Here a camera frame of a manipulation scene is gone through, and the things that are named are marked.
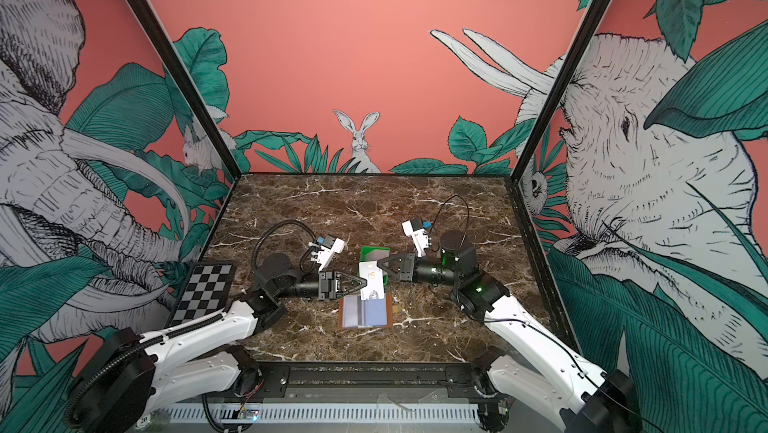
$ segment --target marble surface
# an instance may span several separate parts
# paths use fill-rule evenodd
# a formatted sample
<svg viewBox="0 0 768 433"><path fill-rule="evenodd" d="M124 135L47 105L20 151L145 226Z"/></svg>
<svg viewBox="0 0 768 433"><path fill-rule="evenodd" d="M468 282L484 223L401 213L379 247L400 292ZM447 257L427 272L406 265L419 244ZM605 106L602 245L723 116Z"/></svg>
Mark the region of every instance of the marble surface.
<svg viewBox="0 0 768 433"><path fill-rule="evenodd" d="M299 176L254 174L237 185L204 259L235 260L231 295L251 287L250 257L264 231L283 219L299 219L315 234L347 241L347 250L330 267L357 274L363 246L388 246L393 253L413 251L402 222L432 219L443 200L460 194L469 202L468 238L478 262L503 282L544 325L548 314L534 282L502 178L427 178ZM454 199L435 226L436 241L447 229L463 229L466 208ZM276 252L294 265L309 236L284 227L271 236L260 259ZM271 329L241 343L264 361L472 361L490 345L509 345L485 326L467 320L446 300L447 287L430 292L425 284L385 287L395 303L392 328L339 330L339 303L284 299L287 313Z"/></svg>

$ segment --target black and white checkerboard pattern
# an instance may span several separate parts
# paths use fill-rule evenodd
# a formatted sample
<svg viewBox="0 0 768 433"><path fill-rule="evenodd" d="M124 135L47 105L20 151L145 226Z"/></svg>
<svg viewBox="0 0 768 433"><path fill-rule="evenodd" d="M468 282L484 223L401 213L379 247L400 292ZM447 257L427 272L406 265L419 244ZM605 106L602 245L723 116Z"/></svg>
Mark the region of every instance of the black and white checkerboard pattern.
<svg viewBox="0 0 768 433"><path fill-rule="evenodd" d="M224 308L234 273L235 267L232 264L198 263L193 266L187 287L168 327Z"/></svg>

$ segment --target jungle mural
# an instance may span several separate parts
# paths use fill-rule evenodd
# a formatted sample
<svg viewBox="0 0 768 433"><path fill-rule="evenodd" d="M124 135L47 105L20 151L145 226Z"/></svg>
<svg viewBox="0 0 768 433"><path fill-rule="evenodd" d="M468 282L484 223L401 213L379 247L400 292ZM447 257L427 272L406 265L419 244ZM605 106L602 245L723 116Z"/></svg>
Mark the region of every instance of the jungle mural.
<svg viewBox="0 0 768 433"><path fill-rule="evenodd" d="M167 74L125 64L61 117L89 68L89 19L75 0L0 0L0 431L68 431L63 392L83 351L116 329L165 325L230 190L212 145L160 146L174 122L204 141ZM216 38L193 30L177 46L193 54ZM216 78L215 62L193 66ZM223 111L226 88L206 85ZM187 162L171 156L182 148ZM164 212L159 230L137 204Z"/></svg>
<svg viewBox="0 0 768 433"><path fill-rule="evenodd" d="M585 356L628 373L662 431L768 431L768 262L746 148L768 129L768 21L697 62L704 6L725 1L656 0L662 38L595 36L522 179ZM524 97L517 122L535 118L562 60L537 72L465 34L504 72L433 33Z"/></svg>

